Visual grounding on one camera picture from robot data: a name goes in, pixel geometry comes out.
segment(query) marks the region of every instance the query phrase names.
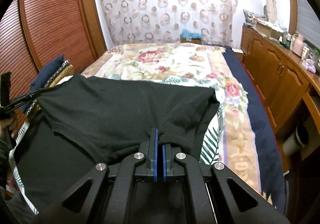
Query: navy blue pillow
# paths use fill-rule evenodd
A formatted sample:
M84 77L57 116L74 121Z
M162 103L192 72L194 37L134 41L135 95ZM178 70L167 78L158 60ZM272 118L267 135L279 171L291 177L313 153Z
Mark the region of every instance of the navy blue pillow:
M37 89L43 88L45 86L50 77L61 67L63 58L63 54L61 54L42 67L37 77L35 77L33 82L30 84L30 92L36 91ZM21 106L20 110L25 114L31 104L32 101L29 101L25 105Z

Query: louvered wardrobe door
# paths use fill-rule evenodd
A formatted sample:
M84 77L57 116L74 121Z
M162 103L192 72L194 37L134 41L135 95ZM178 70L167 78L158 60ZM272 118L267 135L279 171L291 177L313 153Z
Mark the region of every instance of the louvered wardrobe door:
M76 72L95 61L78 1L24 0L31 40L42 65L62 53Z
M18 0L14 0L0 22L0 74L11 71L10 98L29 91L37 75L21 27ZM25 119L18 111L19 123Z

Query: human hand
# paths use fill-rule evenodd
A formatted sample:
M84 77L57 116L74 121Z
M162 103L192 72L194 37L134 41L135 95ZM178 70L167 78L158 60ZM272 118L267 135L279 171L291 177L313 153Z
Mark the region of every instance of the human hand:
M17 138L18 134L18 118L16 113L12 113L11 118L0 120L0 139L5 139L5 128L8 127L12 131L11 137Z

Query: navy blue blanket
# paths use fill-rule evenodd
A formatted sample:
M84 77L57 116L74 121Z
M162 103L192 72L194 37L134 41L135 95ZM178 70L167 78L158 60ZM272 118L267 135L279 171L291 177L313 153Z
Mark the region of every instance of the navy blue blanket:
M226 48L223 56L232 75L248 92L248 115L253 132L259 160L261 190L271 195L273 205L283 213L284 211L284 177L281 158L276 147L274 134L268 116L260 101L259 95L252 85L249 76L231 48Z

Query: cabinet door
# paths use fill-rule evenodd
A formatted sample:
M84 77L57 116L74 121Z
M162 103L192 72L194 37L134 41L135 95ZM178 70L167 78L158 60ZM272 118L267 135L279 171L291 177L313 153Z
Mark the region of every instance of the cabinet door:
M261 62L265 66L259 73L260 84L256 84L256 87L266 105L270 94L278 85L280 71L284 68L286 59L278 49L268 43L265 44L265 52L265 59Z
M250 48L250 60L246 66L246 69L251 77L251 79L254 81L256 85L258 85L258 76L261 69L261 65L264 64L264 47L263 42L265 40L261 36L253 36L252 39L252 46Z
M251 29L243 26L242 36L241 36L241 49L245 53L245 55L249 52L250 41L251 41Z
M280 70L280 81L277 91L268 106L268 112L274 122L274 129L278 129L287 121L292 112L306 92L309 81L290 62L287 61L283 69Z

